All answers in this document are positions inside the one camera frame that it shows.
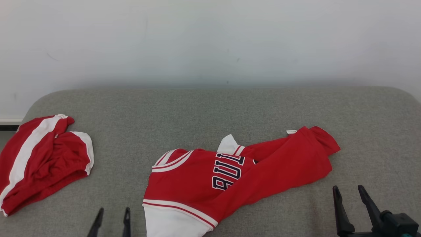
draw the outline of red stripe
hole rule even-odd
[[[159,161],[157,162],[157,165],[159,165],[159,162],[161,162],[161,161],[165,158],[165,156],[168,154],[168,152],[170,152],[170,151],[167,151],[167,153],[165,153],[165,154],[162,156],[162,158],[161,158],[161,159],[159,159]]]
[[[152,169],[161,169],[161,168],[167,168],[167,167],[170,167],[170,166],[173,166],[173,165],[175,165],[175,164],[177,164],[177,163],[179,163],[184,157],[186,157],[187,156],[187,154],[188,154],[188,152],[187,153],[185,153],[181,158],[179,157],[178,159],[178,161],[176,162],[176,163],[174,163],[174,164],[168,164],[168,165],[166,165],[166,166],[162,166],[162,167],[153,167]]]
[[[212,226],[213,228],[215,228],[215,226],[214,226],[211,222],[209,222],[209,221],[207,221],[207,220],[203,219],[202,217],[200,217],[199,215],[194,214],[193,212],[187,211],[186,209],[183,209],[183,208],[181,208],[181,207],[170,206],[170,205],[161,205],[161,204],[152,204],[152,203],[148,203],[148,202],[143,202],[143,203],[144,203],[144,204],[148,204],[148,205],[152,205],[152,206],[159,206],[159,207],[173,207],[173,208],[177,208],[177,209],[183,210],[183,211],[185,211],[185,212],[187,212],[187,213],[190,213],[190,214],[192,214],[192,215],[194,215],[194,216],[196,216],[196,217],[200,218],[202,221],[204,221],[204,222],[208,223],[210,226]]]
[[[233,154],[234,156],[236,156],[237,151],[240,149],[240,147],[241,147],[240,145],[237,147],[237,150],[235,150],[235,152],[234,152],[234,154]]]

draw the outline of white baseboard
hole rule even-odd
[[[22,118],[0,118],[0,125],[21,125]]]

